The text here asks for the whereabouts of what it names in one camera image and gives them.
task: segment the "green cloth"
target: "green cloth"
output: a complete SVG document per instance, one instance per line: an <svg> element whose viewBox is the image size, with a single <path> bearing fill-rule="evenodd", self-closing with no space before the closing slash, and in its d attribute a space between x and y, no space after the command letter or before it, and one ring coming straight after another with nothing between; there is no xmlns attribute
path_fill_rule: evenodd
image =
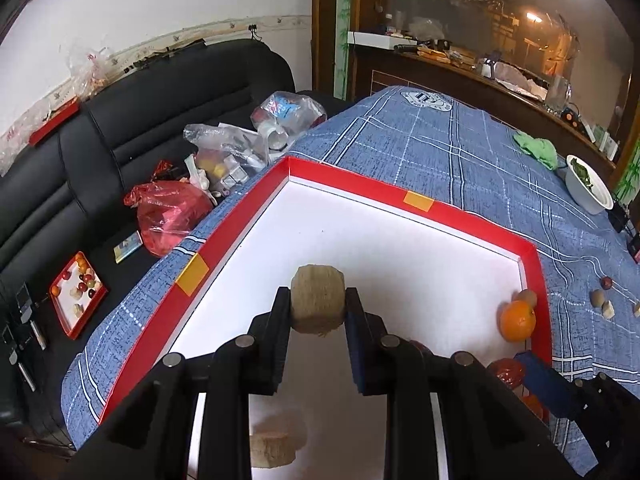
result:
<svg viewBox="0 0 640 480"><path fill-rule="evenodd" d="M518 130L517 134L513 134L513 140L516 141L520 149L540 161L551 171L558 168L558 154L556 147L548 139L534 139L525 132Z"/></svg>

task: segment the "wooden block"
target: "wooden block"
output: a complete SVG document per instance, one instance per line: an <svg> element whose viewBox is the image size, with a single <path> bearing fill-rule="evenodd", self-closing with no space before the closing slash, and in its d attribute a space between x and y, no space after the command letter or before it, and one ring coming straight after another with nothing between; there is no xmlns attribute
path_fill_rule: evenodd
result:
<svg viewBox="0 0 640 480"><path fill-rule="evenodd" d="M251 467L272 468L290 464L296 459L296 449L287 433L270 431L249 437Z"/></svg>
<svg viewBox="0 0 640 480"><path fill-rule="evenodd" d="M291 280L293 330L324 335L344 321L344 275L332 266L299 267Z"/></svg>

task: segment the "bedsheet logo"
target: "bedsheet logo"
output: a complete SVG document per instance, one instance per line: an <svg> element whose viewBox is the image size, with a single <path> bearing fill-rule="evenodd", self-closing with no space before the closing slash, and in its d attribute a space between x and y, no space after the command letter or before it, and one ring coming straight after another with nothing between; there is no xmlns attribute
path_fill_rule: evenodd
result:
<svg viewBox="0 0 640 480"><path fill-rule="evenodd" d="M449 112L451 110L451 103L447 103L440 94L434 92L402 92L402 97L413 106L421 108L428 106L441 112Z"/></svg>

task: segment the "yellow tape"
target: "yellow tape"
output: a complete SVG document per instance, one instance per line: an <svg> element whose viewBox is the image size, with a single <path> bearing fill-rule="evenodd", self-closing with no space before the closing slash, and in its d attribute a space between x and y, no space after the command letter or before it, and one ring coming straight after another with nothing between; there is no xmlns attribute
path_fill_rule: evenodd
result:
<svg viewBox="0 0 640 480"><path fill-rule="evenodd" d="M406 195L404 196L403 202L405 204L417 207L424 212L427 212L429 209L431 209L431 206L433 205L433 202L435 202L435 200L433 198L429 198L428 196L414 193L413 191L407 191Z"/></svg>
<svg viewBox="0 0 640 480"><path fill-rule="evenodd" d="M202 259L202 256L196 253L189 260L187 266L184 267L175 283L187 296L191 296L208 272L209 266Z"/></svg>

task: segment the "blue bedsheet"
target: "blue bedsheet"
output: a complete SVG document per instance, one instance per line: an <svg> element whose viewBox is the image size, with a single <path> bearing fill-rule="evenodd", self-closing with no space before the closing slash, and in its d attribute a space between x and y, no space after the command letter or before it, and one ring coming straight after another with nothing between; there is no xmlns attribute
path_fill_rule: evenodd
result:
<svg viewBox="0 0 640 480"><path fill-rule="evenodd" d="M383 180L483 216L531 240L545 273L556 369L568 380L605 371L640 394L640 345L632 306L640 270L607 216L588 215L564 183L513 142L514 130L441 96L389 87L321 124L290 152ZM76 447L97 427L118 370L180 270L247 189L213 210L95 330L62 386ZM589 291L611 276L616 315L605 320ZM553 441L580 473L595 461L574 423L551 420Z"/></svg>

